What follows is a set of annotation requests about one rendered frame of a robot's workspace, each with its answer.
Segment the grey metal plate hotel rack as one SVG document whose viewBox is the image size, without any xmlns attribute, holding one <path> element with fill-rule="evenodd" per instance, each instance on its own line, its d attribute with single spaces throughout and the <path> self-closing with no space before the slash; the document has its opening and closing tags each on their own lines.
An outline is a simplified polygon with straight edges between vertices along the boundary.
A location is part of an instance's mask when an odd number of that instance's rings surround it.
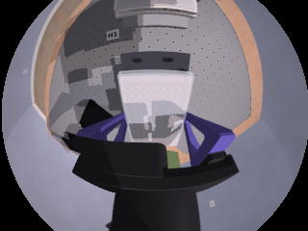
<svg viewBox="0 0 308 231">
<path fill-rule="evenodd" d="M 176 28 L 188 28 L 188 18 L 172 14 L 139 14 L 123 17 L 123 29 L 164 26 Z"/>
</svg>

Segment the dark grey raised platform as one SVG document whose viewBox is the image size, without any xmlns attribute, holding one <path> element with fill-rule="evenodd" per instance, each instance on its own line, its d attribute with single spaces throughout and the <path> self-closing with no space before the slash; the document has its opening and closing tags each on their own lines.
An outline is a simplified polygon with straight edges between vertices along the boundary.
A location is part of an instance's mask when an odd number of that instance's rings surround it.
<svg viewBox="0 0 308 231">
<path fill-rule="evenodd" d="M 122 70 L 164 69 L 189 71 L 189 53 L 143 51 L 120 54 Z M 187 69 L 187 70 L 186 70 Z"/>
</svg>

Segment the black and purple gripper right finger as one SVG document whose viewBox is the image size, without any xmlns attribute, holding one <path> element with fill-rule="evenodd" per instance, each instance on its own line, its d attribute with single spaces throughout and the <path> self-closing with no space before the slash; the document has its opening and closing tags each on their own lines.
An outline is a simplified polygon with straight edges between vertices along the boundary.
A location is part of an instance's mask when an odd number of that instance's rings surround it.
<svg viewBox="0 0 308 231">
<path fill-rule="evenodd" d="M 204 135 L 204 141 L 201 145 L 199 145 L 195 138 L 191 125 Z M 236 135 L 231 129 L 188 112 L 184 122 L 184 130 L 189 149 L 191 167 L 199 166 L 211 153 L 225 151 L 236 138 Z"/>
</svg>

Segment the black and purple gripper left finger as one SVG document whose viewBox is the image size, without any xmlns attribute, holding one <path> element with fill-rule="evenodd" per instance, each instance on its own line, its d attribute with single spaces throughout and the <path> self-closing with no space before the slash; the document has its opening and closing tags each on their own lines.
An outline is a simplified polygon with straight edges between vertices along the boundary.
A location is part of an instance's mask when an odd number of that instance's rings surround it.
<svg viewBox="0 0 308 231">
<path fill-rule="evenodd" d="M 119 124 L 120 127 L 114 141 L 124 141 L 127 129 L 127 122 L 124 112 L 119 115 L 115 115 L 111 118 L 92 124 L 91 126 L 88 126 L 86 128 L 83 128 L 79 130 L 75 136 L 106 141 L 107 135 L 111 131 L 113 131 Z"/>
</svg>

